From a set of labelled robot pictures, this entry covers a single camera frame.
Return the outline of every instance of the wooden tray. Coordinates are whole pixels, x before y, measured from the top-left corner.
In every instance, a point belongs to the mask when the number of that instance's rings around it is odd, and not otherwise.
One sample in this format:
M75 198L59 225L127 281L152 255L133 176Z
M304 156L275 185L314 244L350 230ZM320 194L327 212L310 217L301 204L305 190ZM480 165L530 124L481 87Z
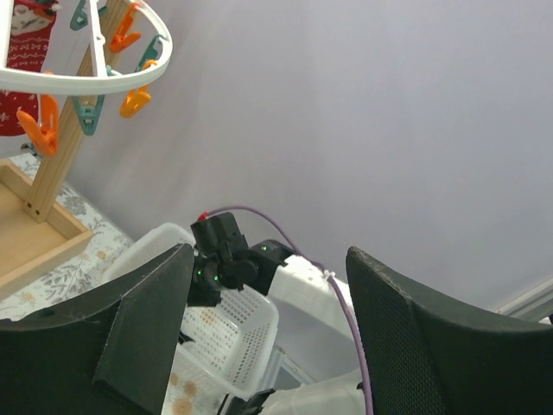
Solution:
M92 232L59 203L37 223L23 210L32 181L0 160L0 299L82 252Z

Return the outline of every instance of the red christmas stocking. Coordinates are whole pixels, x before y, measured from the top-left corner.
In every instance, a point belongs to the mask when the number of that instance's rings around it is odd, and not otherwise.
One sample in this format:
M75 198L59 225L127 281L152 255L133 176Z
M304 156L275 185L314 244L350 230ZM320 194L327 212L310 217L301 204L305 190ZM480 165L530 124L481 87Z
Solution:
M42 71L50 43L50 32L59 7L57 0L47 5L37 3L36 0L15 0L8 67L23 71ZM20 136L25 133L17 121L16 113L19 110L38 119L36 94L0 90L0 137Z

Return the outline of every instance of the patterned sock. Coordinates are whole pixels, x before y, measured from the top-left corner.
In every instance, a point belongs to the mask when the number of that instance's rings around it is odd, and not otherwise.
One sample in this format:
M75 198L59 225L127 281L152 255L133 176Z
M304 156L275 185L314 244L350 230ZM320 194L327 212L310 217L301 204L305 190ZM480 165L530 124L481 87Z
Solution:
M49 5L41 5L36 0L15 0L7 67L42 71L58 8L57 0ZM17 121L19 110L38 119L36 94L0 90L0 137L25 133Z

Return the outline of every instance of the white baseboard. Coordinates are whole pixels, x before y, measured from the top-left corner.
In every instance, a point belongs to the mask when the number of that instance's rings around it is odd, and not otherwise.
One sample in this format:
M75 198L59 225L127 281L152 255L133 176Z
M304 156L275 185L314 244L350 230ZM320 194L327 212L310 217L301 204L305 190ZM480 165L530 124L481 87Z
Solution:
M553 314L553 278L519 298L500 307L497 312L505 316L538 322Z

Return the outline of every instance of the white drying rack ring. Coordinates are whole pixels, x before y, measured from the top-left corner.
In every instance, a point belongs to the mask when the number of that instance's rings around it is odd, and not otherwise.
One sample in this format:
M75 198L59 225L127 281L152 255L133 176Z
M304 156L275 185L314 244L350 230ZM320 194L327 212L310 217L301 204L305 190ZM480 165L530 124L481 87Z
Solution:
M0 89L21 93L47 93L56 95L104 95L126 92L148 85L163 75L173 52L173 40L163 20L143 0L121 0L128 4L136 3L137 12L150 22L159 36L162 52L157 64L136 73L110 76L105 68L104 44L100 30L98 0L86 0L89 19L90 46L94 76L66 76L34 73L6 67L10 46L10 26L14 0L0 1Z

